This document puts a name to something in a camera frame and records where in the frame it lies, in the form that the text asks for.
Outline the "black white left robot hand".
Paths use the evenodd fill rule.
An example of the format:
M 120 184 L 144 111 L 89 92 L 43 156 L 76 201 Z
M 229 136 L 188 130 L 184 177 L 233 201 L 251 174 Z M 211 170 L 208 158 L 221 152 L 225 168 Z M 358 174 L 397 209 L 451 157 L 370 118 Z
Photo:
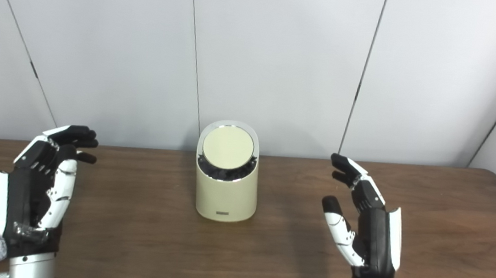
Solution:
M 0 169 L 0 237 L 8 258 L 59 252 L 77 165 L 96 163 L 84 149 L 98 142 L 85 125 L 54 128 L 33 138 L 10 172 Z

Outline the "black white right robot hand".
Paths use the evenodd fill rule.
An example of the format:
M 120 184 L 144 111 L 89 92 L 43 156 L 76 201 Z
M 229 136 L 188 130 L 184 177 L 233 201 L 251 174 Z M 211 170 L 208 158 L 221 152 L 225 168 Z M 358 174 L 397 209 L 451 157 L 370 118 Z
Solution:
M 337 197 L 322 198 L 329 231 L 351 267 L 352 278 L 394 278 L 402 250 L 401 208 L 387 210 L 376 182 L 351 158 L 334 153 L 331 164 L 332 178 L 350 189 L 358 213 L 358 228 L 353 230 Z

